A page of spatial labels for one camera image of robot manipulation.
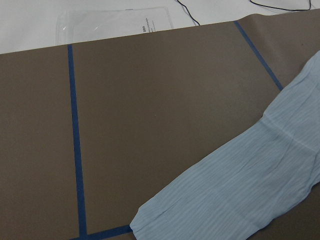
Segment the light blue collared shirt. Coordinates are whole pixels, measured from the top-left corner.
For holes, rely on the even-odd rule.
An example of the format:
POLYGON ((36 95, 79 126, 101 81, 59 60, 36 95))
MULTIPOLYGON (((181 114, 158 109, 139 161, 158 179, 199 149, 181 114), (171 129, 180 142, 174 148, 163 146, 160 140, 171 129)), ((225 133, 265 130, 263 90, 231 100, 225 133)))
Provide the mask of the light blue collared shirt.
POLYGON ((252 127, 188 168, 139 209, 138 240, 245 240, 320 181, 320 55, 252 127))

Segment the clear plastic bag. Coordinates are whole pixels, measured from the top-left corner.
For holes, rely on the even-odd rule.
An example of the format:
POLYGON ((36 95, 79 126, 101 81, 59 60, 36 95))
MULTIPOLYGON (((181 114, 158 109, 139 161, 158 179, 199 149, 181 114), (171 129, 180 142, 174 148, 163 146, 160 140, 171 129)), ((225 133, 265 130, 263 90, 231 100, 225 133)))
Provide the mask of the clear plastic bag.
POLYGON ((71 10, 58 16, 56 45, 171 30, 166 7, 125 10, 71 10))

